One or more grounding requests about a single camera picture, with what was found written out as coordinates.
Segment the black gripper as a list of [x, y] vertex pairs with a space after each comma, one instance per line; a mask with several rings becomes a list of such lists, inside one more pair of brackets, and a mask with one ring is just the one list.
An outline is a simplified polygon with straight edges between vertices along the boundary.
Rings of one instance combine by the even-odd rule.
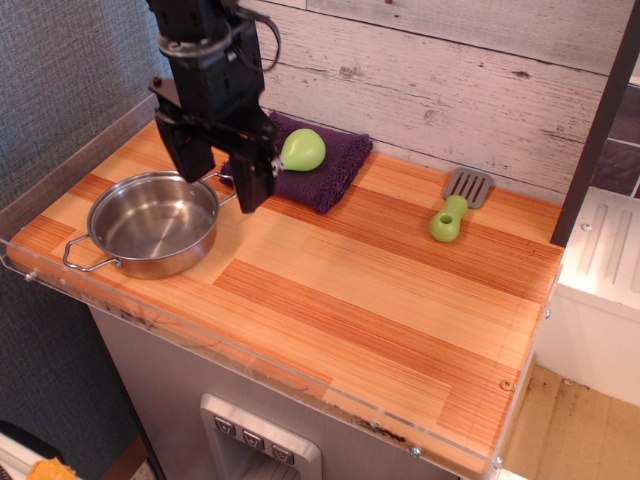
[[230, 157], [243, 213], [275, 193], [271, 160], [276, 127], [259, 105], [265, 83], [256, 25], [164, 26], [158, 36], [173, 78], [150, 88], [159, 100], [156, 125], [179, 175], [195, 182], [215, 168], [211, 148]]

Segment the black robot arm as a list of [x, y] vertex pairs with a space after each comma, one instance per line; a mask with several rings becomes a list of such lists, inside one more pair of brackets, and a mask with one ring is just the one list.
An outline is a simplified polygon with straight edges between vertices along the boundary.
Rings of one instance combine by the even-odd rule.
[[256, 25], [279, 32], [267, 16], [236, 1], [152, 1], [158, 49], [170, 79], [155, 78], [156, 124], [178, 173], [188, 182], [215, 167], [224, 151], [240, 207], [254, 212], [275, 192], [277, 128], [262, 110], [267, 67]]

